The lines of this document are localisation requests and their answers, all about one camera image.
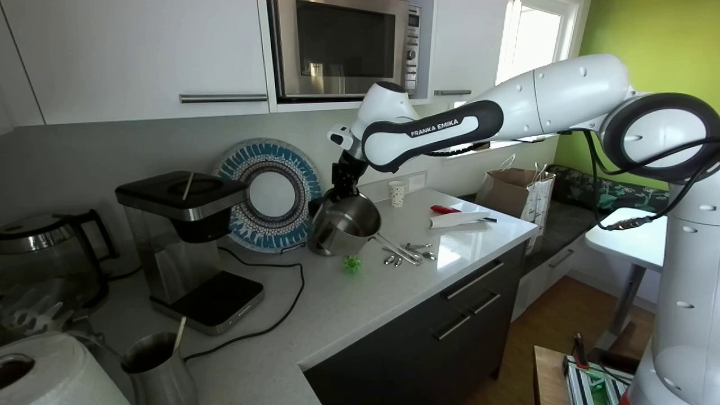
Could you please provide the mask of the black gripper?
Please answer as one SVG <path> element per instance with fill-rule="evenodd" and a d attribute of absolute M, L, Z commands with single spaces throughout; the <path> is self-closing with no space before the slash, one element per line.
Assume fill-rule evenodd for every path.
<path fill-rule="evenodd" d="M 368 162 L 353 158 L 351 152 L 342 152 L 332 169 L 332 183 L 342 189 L 353 189 L 358 179 L 364 175 Z"/>

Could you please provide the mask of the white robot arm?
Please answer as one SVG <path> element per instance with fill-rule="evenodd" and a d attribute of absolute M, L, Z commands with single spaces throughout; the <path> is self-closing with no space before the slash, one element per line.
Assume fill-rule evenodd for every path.
<path fill-rule="evenodd" d="M 332 191 L 351 196 L 368 169 L 399 170 L 451 146 L 571 130 L 594 132 L 616 169 L 673 187 L 656 330 L 631 405 L 720 405 L 720 117 L 706 101 L 641 94 L 613 54 L 543 65 L 431 117 L 404 87 L 377 83 L 358 119 L 332 132 L 342 146 Z"/>

